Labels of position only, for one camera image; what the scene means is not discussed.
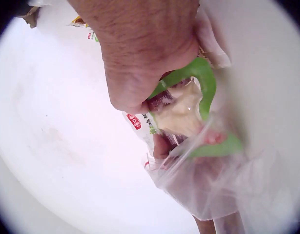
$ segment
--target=white surface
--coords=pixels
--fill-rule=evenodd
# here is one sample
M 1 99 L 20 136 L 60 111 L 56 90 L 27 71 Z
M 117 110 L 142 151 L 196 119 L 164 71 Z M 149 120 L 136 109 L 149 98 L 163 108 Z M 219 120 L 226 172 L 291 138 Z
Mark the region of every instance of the white surface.
M 0 216 L 14 234 L 84 234 L 41 205 L 0 156 Z
M 270 2 L 208 4 L 234 64 L 217 72 L 217 101 L 248 155 L 271 145 L 286 157 L 298 203 L 300 35 Z M 0 154 L 39 202 L 85 232 L 198 233 L 143 170 L 146 147 L 109 102 L 99 44 L 66 26 L 75 16 L 58 1 L 37 28 L 15 19 L 2 38 Z

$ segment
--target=skin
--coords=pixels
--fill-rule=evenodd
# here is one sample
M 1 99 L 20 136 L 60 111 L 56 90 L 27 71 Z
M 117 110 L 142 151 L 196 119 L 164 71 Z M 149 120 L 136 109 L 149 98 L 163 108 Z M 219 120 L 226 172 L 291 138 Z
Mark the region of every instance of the skin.
M 194 32 L 198 0 L 69 0 L 99 38 L 110 101 L 130 114 L 161 76 L 189 64 L 199 52 Z

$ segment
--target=green plastic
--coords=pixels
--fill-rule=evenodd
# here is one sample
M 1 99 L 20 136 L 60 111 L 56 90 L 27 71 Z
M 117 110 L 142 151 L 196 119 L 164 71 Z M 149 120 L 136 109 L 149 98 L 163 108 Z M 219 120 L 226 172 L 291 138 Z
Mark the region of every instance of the green plastic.
M 216 92 L 216 79 L 208 62 L 203 58 L 198 57 L 184 68 L 175 70 L 165 76 L 148 99 L 190 77 L 196 77 L 200 83 L 203 98 L 199 104 L 199 111 L 202 120 L 207 120 L 209 108 Z
M 228 133 L 227 139 L 217 145 L 203 145 L 195 149 L 190 157 L 225 156 L 241 152 L 243 149 L 241 141 L 232 133 Z
M 209 108 L 216 92 L 216 79 L 209 63 L 203 58 L 198 57 L 194 59 L 184 68 L 175 70 L 160 80 L 148 100 L 189 77 L 196 77 L 200 83 L 203 97 L 199 103 L 199 112 L 202 120 L 206 121 L 209 117 Z M 227 139 L 223 143 L 217 145 L 203 145 L 195 149 L 189 158 L 225 156 L 237 153 L 241 150 L 241 141 L 234 134 L 228 133 Z

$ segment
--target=red logo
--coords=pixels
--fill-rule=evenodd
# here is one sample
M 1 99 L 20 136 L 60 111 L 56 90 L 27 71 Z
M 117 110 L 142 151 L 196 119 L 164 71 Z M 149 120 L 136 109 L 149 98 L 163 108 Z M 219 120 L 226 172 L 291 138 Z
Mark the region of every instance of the red logo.
M 128 114 L 127 118 L 131 121 L 131 123 L 136 128 L 136 130 L 141 128 L 141 123 L 140 123 L 139 119 L 136 116 Z

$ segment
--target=white plastic bag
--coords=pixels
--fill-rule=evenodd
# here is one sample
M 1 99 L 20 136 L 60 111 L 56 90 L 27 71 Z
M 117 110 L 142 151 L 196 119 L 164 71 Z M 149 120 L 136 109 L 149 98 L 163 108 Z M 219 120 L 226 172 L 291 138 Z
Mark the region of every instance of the white plastic bag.
M 42 7 L 45 5 L 52 5 L 53 0 L 29 0 L 28 5 L 31 7 Z
M 201 147 L 201 142 L 205 142 L 207 137 L 212 136 L 214 129 L 222 133 L 225 131 L 219 122 L 218 116 L 210 115 L 197 136 L 186 139 L 165 159 L 148 155 L 145 164 L 155 185 L 199 220 L 217 219 L 238 211 L 230 181 L 235 170 L 244 161 L 243 155 L 194 155 L 195 149 Z

